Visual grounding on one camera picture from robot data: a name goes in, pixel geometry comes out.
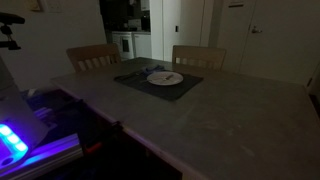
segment blue led light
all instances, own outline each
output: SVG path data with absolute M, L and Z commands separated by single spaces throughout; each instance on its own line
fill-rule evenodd
M 15 134 L 11 134 L 10 136 L 7 136 L 7 139 L 12 144 L 16 144 L 20 141 L 20 138 Z
M 0 125 L 0 133 L 4 136 L 8 136 L 12 133 L 12 131 L 8 126 Z
M 23 157 L 27 151 L 28 146 L 19 138 L 15 132 L 11 130 L 11 128 L 5 124 L 0 124 L 0 140 L 2 141 L 1 148 L 6 148 L 10 151 L 10 157 L 14 157 L 14 159 L 19 159 Z M 4 156 L 1 156 L 0 149 L 0 162 L 2 161 Z
M 20 142 L 19 144 L 16 144 L 15 147 L 19 150 L 19 151 L 25 151 L 28 149 L 28 147 L 26 146 L 26 144 L 24 144 L 23 142 Z

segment white table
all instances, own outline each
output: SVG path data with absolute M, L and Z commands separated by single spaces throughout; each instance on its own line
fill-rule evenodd
M 146 65 L 204 77 L 170 102 L 113 80 Z M 138 58 L 52 80 L 191 179 L 320 179 L 320 127 L 304 87 Z

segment oven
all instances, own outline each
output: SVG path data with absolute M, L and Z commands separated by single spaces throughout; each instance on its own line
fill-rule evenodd
M 131 32 L 112 32 L 112 41 L 118 45 L 122 61 L 135 57 L 133 36 Z

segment glowing device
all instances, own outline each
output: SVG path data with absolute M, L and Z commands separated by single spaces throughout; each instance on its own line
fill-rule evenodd
M 20 160 L 28 149 L 9 126 L 0 124 L 0 170 Z

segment chair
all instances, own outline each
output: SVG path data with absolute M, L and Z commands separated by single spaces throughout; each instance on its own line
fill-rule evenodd
M 76 72 L 121 62 L 116 44 L 70 48 L 67 54 Z
M 221 70 L 225 49 L 198 47 L 198 46 L 173 46 L 172 62 Z

